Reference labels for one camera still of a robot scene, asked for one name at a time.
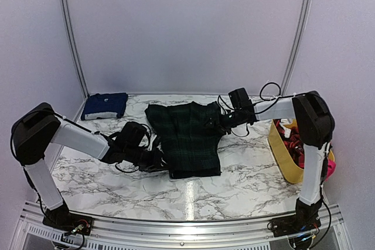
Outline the dark green plaid garment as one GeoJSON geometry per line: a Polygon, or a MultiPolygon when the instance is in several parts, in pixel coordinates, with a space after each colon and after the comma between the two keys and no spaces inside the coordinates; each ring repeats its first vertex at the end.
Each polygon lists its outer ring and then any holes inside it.
{"type": "Polygon", "coordinates": [[[160,137],[171,179],[221,175],[217,147],[224,132],[218,128],[218,103],[150,104],[145,114],[160,137]]]}

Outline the navy blue t-shirt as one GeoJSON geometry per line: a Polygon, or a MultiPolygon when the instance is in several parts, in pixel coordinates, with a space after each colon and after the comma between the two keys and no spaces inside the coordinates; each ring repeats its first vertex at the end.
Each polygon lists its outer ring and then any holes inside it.
{"type": "Polygon", "coordinates": [[[81,113],[82,121],[122,118],[128,101],[127,93],[94,94],[88,97],[81,113]]]}

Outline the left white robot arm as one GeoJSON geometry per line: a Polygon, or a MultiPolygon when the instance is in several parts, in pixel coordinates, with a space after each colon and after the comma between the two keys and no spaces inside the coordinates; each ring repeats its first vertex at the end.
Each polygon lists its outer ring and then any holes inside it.
{"type": "Polygon", "coordinates": [[[157,141],[151,139],[151,131],[145,124],[130,121],[120,131],[106,135],[60,115],[46,102],[12,125],[9,143],[11,154],[42,204],[45,219],[63,230],[72,227],[74,217],[52,176],[58,158],[46,163],[50,146],[57,147],[58,153],[70,149],[108,165],[127,162],[140,172],[161,172],[168,168],[163,152],[157,141]]]}

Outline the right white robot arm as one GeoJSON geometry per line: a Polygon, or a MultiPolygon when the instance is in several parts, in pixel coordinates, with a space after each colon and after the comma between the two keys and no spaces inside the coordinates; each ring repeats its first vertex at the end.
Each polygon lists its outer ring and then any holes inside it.
{"type": "Polygon", "coordinates": [[[304,175],[294,214],[284,222],[296,231],[303,231],[317,218],[323,204],[322,186],[328,174],[328,155],[335,120],[325,100],[317,91],[289,96],[276,96],[252,102],[244,88],[229,93],[232,109],[209,118],[205,127],[228,134],[242,125],[273,119],[296,120],[304,144],[304,175]]]}

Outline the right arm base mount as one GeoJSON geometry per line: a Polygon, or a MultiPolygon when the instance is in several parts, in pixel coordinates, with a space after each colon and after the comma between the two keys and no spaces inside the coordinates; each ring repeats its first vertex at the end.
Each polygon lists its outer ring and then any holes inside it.
{"type": "Polygon", "coordinates": [[[318,215],[306,220],[303,216],[296,214],[273,218],[267,224],[267,228],[273,233],[274,237],[316,230],[320,226],[321,221],[318,215]]]}

